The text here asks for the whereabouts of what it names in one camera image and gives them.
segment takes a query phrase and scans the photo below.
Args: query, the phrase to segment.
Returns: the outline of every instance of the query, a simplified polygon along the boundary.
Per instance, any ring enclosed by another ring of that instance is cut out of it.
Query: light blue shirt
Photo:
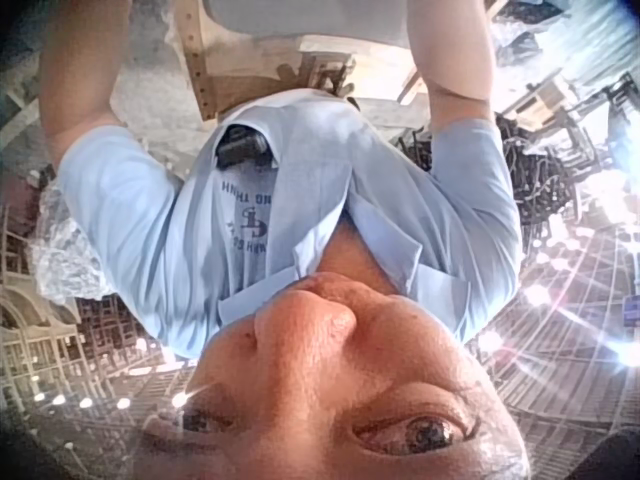
[[[216,168],[231,124],[275,160]],[[344,209],[398,291],[468,341],[513,297],[518,210],[497,128],[466,120],[433,142],[427,174],[349,103],[313,90],[231,113],[183,182],[125,128],[96,128],[59,183],[107,279],[147,331],[198,357],[225,325],[313,273]]]

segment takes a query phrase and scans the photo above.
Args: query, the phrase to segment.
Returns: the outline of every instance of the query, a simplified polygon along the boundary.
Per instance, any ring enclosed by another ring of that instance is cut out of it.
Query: shirt sleeve
[[[127,129],[106,126],[69,149],[58,182],[107,280],[151,335],[165,336],[165,244],[181,180]]]
[[[518,208],[498,128],[486,120],[456,122],[433,140],[432,174],[466,233],[459,261],[471,283],[470,311],[459,332],[475,335],[518,287],[522,238]]]

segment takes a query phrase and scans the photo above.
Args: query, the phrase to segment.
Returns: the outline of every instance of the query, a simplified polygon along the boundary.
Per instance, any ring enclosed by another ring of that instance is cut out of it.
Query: light
[[[141,352],[147,351],[147,341],[144,338],[139,338],[136,340],[136,348]]]
[[[591,175],[584,182],[587,190],[599,200],[611,223],[632,223],[634,215],[624,201],[627,177],[619,170],[604,170]]]
[[[188,400],[189,396],[184,392],[180,392],[175,397],[173,397],[173,400],[171,400],[171,405],[173,405],[175,408],[182,408],[187,404]]]
[[[567,246],[567,249],[573,251],[576,250],[580,250],[580,240],[577,240],[575,238],[569,238],[567,240],[565,240],[564,244]]]
[[[118,407],[118,410],[126,410],[130,406],[131,406],[131,400],[129,400],[128,398],[121,398],[120,400],[118,400],[118,403],[116,404],[116,407]]]
[[[147,375],[152,370],[151,367],[140,367],[140,368],[131,368],[129,370],[130,377],[140,377],[142,375]]]
[[[569,270],[569,261],[566,258],[554,258],[551,260],[551,266],[558,271]]]
[[[551,296],[549,290],[542,285],[533,285],[524,290],[524,295],[529,300],[529,303],[534,307],[551,303]]]
[[[569,236],[567,226],[562,216],[558,213],[549,217],[549,231],[551,232],[551,238],[555,238],[556,240],[564,240]]]
[[[83,398],[82,401],[80,402],[80,408],[89,408],[92,405],[93,405],[93,400],[91,400],[88,397]]]
[[[536,255],[536,262],[539,263],[540,265],[543,265],[545,263],[549,263],[551,259],[549,258],[549,255],[547,255],[546,253],[538,253],[538,255]]]
[[[180,370],[184,366],[184,362],[165,363],[164,365],[158,365],[156,373],[173,372]]]
[[[587,227],[578,227],[576,228],[576,235],[579,237],[593,237],[595,234],[595,230]]]
[[[162,347],[164,363],[176,363],[176,354],[169,347]]]
[[[486,353],[494,353],[502,348],[504,341],[496,332],[485,332],[478,337],[478,347]]]
[[[618,361],[627,367],[640,367],[640,343],[612,343]]]
[[[640,253],[640,243],[638,242],[625,243],[624,246],[629,251],[629,253],[633,253],[633,254]]]

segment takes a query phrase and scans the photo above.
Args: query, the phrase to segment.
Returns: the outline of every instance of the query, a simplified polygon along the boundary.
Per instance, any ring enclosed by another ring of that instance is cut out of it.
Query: eye
[[[421,417],[356,433],[366,448],[386,455],[406,456],[440,450],[463,440],[462,432],[446,420]]]
[[[232,422],[219,417],[212,417],[199,410],[183,410],[173,419],[173,425],[193,433],[223,432],[231,427]]]

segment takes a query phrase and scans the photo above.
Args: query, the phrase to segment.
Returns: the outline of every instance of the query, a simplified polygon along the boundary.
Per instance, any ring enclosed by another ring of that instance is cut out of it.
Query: cheek
[[[253,319],[238,320],[219,332],[207,345],[189,381],[187,391],[222,381],[229,372],[244,371],[256,351]]]
[[[360,365],[398,377],[475,384],[484,371],[437,320],[404,299],[376,313],[354,336]]]

